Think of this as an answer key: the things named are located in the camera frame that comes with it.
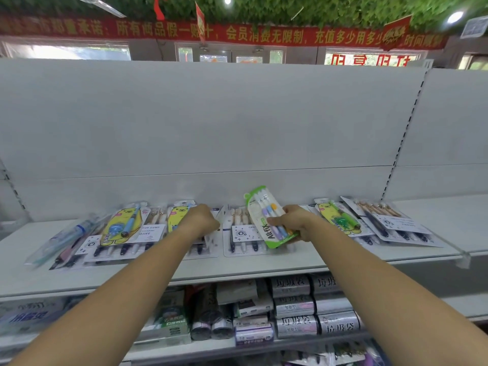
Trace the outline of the blue white packets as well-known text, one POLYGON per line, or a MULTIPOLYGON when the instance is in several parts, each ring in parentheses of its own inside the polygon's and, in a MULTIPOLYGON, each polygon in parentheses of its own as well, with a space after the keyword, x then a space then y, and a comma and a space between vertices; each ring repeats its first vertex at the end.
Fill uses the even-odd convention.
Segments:
POLYGON ((0 301, 0 336, 36 332, 62 315, 64 297, 0 301))

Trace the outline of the green toothbrush pack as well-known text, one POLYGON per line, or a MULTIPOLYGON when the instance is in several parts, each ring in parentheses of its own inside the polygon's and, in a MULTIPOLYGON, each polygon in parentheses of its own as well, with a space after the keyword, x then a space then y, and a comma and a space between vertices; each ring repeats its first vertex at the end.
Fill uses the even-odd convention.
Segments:
POLYGON ((254 188, 243 198, 250 219, 268 248, 278 248, 298 237, 298 232, 268 223, 269 218, 280 217, 285 211, 265 185, 254 188))

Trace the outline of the pile of white boxes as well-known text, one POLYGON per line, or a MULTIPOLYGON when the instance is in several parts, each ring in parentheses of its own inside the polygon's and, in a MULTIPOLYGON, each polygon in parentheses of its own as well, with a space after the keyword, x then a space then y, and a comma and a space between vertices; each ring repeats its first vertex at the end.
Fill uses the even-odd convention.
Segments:
POLYGON ((223 319, 211 326, 211 338, 233 338, 236 345, 274 341, 270 320, 273 299, 265 279, 217 283, 216 298, 223 308, 223 319))

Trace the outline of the person's right hand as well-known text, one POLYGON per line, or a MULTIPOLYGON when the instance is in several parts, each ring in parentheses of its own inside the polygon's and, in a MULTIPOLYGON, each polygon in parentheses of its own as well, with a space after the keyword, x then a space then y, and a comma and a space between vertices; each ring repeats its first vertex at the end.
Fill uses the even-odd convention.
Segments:
POLYGON ((294 233, 297 233, 298 236, 292 241, 306 241, 306 242, 312 242, 314 239, 314 234, 317 231, 317 227, 320 225, 320 218, 313 214, 312 212, 309 212, 299 205, 296 204, 290 204, 286 205, 283 207, 283 210, 285 212, 286 209, 299 209, 300 210, 300 226, 299 227, 285 227, 286 229, 291 230, 294 233))

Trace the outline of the green white toothpaste box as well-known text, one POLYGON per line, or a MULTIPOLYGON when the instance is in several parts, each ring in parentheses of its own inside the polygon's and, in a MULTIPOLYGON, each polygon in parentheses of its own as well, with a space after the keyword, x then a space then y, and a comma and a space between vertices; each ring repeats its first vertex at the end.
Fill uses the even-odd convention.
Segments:
POLYGON ((135 344, 189 334, 183 288, 166 291, 145 322, 135 344))

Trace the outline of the small red hanging sign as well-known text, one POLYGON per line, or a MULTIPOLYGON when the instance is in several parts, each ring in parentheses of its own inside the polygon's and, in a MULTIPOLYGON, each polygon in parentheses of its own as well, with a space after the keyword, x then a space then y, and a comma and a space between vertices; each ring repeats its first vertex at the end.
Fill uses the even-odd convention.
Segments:
POLYGON ((198 37, 201 41, 202 45, 206 45, 206 40, 205 40, 205 18, 204 18, 204 13, 200 9, 198 3, 195 1, 195 7, 196 7, 196 16, 197 16, 197 31, 198 31, 198 37))

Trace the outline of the person's right forearm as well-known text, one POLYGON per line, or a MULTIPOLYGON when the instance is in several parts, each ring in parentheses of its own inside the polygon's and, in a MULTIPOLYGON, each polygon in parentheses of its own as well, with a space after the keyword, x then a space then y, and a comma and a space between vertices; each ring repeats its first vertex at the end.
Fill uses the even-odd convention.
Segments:
POLYGON ((318 216, 305 231, 394 366, 488 366, 488 336, 465 316, 318 216))

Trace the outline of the glass entrance doors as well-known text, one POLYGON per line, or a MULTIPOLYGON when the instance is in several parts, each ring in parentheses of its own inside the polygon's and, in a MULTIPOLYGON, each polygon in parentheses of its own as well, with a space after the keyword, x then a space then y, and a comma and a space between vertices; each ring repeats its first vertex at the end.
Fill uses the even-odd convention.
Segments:
POLYGON ((241 64, 284 64, 286 47, 238 44, 175 43, 179 62, 223 62, 241 64))

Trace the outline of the green leaf ceiling decoration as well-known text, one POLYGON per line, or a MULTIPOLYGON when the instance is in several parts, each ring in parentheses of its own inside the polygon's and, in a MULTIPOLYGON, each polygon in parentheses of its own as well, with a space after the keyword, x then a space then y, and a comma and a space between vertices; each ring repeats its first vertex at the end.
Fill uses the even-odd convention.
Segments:
MULTIPOLYGON (((154 0, 102 0, 128 19, 155 21, 154 0)), ((488 0, 160 0, 171 21, 196 20, 198 4, 212 24, 273 24, 379 28, 412 16, 415 31, 460 30, 465 19, 488 15, 488 0), (461 21, 446 27, 447 19, 462 11, 461 21)), ((112 16, 81 0, 0 0, 0 14, 12 17, 112 16)))

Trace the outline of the large red hanging sign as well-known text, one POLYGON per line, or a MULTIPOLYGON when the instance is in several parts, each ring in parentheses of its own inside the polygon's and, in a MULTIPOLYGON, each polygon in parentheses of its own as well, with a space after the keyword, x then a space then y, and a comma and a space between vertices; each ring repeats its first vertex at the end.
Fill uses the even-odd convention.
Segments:
POLYGON ((400 45, 409 30, 411 18, 412 15, 410 14, 383 26, 380 38, 380 48, 383 51, 396 49, 400 45))

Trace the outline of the dark bag rolls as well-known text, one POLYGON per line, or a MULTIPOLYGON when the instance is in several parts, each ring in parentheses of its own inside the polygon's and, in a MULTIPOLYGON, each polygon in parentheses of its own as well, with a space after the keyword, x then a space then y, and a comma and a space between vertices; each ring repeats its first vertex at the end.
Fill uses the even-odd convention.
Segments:
POLYGON ((190 336, 194 342, 234 337, 229 307, 218 303, 216 284, 207 285, 195 295, 190 336))

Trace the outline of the yellow bear toothbrush pack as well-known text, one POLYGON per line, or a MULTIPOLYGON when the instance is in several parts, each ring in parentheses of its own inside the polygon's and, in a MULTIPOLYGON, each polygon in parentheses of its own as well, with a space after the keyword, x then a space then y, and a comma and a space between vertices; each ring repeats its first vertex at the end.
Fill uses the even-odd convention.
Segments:
POLYGON ((357 235, 362 232, 362 227, 358 220, 346 212, 345 209, 339 207, 335 201, 321 197, 314 199, 314 202, 319 214, 345 234, 357 235))
POLYGON ((100 246, 134 243, 150 212, 148 202, 131 203, 116 211, 101 232, 100 246))
POLYGON ((167 210, 167 231, 171 233, 179 225, 180 221, 188 213, 188 210, 195 207, 197 203, 194 200, 183 200, 175 202, 167 210))

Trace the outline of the dark toothbrush pack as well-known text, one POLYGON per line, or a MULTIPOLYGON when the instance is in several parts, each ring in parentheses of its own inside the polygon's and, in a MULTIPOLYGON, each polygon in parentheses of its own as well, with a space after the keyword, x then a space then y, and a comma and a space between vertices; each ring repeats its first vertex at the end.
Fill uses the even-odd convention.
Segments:
POLYGON ((83 268, 88 254, 94 252, 99 246, 100 229, 99 225, 95 226, 90 232, 65 248, 54 260, 49 270, 72 271, 83 268))

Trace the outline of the clear blue toothbrush pack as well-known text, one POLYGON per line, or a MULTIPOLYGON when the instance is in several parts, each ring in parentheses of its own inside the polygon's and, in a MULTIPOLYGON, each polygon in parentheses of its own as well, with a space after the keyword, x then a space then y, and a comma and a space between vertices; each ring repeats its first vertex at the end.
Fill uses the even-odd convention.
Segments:
POLYGON ((106 213, 90 213, 85 218, 71 223, 52 238, 47 240, 38 250, 32 253, 24 262, 25 265, 40 266, 56 256, 60 251, 71 247, 82 237, 91 235, 96 228, 106 222, 109 215, 106 213))

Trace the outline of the colourful packets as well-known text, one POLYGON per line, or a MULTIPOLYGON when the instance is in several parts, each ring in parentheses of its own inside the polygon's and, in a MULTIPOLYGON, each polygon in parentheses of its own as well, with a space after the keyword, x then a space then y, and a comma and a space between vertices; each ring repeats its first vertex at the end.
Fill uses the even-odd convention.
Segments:
POLYGON ((316 344, 302 350, 280 351, 284 366, 387 366, 372 340, 316 344))

